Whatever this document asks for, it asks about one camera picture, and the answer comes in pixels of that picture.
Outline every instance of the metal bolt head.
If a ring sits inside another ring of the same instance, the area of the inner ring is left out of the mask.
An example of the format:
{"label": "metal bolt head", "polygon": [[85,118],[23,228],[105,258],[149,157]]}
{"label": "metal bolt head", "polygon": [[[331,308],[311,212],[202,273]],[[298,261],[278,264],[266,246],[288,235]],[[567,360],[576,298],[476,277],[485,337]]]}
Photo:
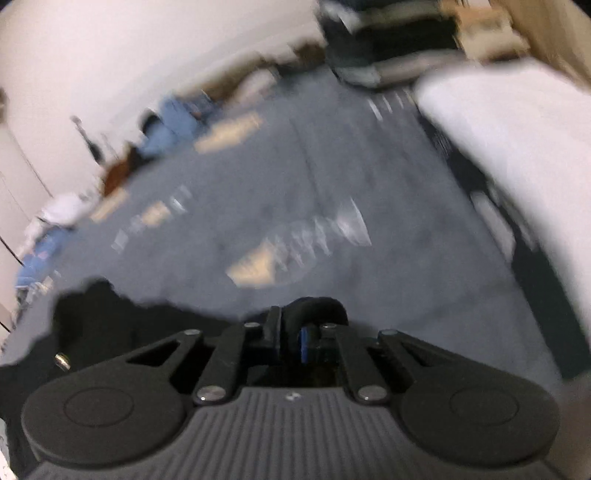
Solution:
{"label": "metal bolt head", "polygon": [[197,396],[201,401],[219,401],[226,396],[226,391],[218,385],[208,385],[200,388]]}
{"label": "metal bolt head", "polygon": [[285,399],[289,401],[298,401],[299,399],[301,399],[301,394],[299,394],[298,392],[289,392],[285,396]]}
{"label": "metal bolt head", "polygon": [[56,362],[56,365],[60,367],[64,372],[67,372],[72,367],[70,365],[70,359],[64,355],[63,353],[58,353],[53,358]]}
{"label": "metal bolt head", "polygon": [[366,385],[359,389],[357,395],[365,401],[380,401],[388,396],[388,391],[379,385]]}

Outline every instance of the white mattress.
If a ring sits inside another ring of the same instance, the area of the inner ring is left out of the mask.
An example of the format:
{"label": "white mattress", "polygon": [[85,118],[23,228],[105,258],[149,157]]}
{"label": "white mattress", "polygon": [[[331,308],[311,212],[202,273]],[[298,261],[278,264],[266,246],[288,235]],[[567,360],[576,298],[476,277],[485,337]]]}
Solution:
{"label": "white mattress", "polygon": [[591,338],[591,95],[528,59],[423,78],[421,113],[533,228]]}

